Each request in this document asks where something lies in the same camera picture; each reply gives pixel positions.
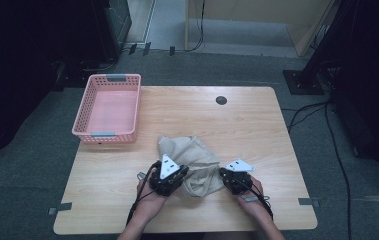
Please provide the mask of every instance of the gray fabric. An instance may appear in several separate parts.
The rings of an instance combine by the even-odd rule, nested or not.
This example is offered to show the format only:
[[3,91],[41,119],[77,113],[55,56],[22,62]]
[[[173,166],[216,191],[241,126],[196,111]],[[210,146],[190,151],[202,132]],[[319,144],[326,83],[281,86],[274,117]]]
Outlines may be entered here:
[[175,163],[189,167],[181,187],[185,196],[205,197],[224,186],[218,173],[220,161],[197,137],[162,136],[159,151],[160,156],[167,154]]

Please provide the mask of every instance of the wooden table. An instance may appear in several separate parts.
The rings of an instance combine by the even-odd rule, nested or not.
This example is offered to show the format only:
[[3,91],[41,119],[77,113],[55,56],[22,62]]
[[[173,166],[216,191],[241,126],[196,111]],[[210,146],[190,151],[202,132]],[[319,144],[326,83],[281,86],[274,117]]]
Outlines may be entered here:
[[[216,97],[227,98],[225,105]],[[274,90],[269,87],[142,87],[138,140],[80,144],[58,212],[57,234],[120,233],[136,197],[136,174],[159,159],[158,137],[197,136],[224,166],[236,158],[270,196],[279,229],[313,229],[317,220]],[[178,192],[145,232],[253,231],[255,224],[228,190],[200,199]]]
[[[203,3],[204,0],[186,0],[186,50],[189,49],[189,22],[200,21]],[[208,0],[204,19],[284,23],[298,55],[304,56],[320,27],[326,20],[333,21],[326,18],[332,7],[338,7],[334,3],[335,0]]]

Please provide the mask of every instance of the forearm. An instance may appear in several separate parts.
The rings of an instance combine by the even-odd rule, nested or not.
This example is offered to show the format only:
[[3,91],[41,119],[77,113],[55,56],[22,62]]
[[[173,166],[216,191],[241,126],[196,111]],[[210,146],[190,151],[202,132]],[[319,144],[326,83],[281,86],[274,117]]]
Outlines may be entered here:
[[260,227],[262,239],[265,240],[280,240],[285,239],[279,229],[273,222],[273,219],[265,209],[261,209],[254,216],[255,221]]
[[143,216],[135,214],[117,240],[138,240],[142,236],[143,230],[148,225],[148,220]]

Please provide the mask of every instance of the person's left hand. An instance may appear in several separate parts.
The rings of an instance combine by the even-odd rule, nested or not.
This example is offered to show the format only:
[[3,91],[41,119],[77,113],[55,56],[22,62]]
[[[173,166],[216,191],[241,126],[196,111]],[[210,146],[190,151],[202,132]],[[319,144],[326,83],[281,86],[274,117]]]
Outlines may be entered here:
[[[140,194],[140,201],[136,206],[135,215],[138,217],[144,218],[147,222],[151,221],[157,214],[161,211],[164,203],[167,201],[168,197],[164,197],[158,195],[156,192],[152,192],[152,188],[149,186],[149,180],[151,178],[152,173],[147,176],[147,181],[145,186],[143,187],[142,193]],[[139,180],[139,184],[137,185],[137,192],[139,192],[142,187],[143,179]]]

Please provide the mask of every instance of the tabletop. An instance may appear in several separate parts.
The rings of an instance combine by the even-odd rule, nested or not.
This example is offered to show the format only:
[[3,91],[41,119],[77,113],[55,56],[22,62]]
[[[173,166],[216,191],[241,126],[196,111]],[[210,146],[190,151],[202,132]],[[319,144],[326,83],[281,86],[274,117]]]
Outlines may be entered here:
[[[218,104],[224,97],[225,104]],[[137,174],[159,159],[160,136],[196,136],[220,160],[255,167],[281,230],[313,229],[317,219],[275,92],[270,87],[142,86],[137,141],[80,143],[58,212],[57,234],[120,233],[136,198]],[[145,232],[253,231],[255,224],[223,188],[203,198],[178,190]]]

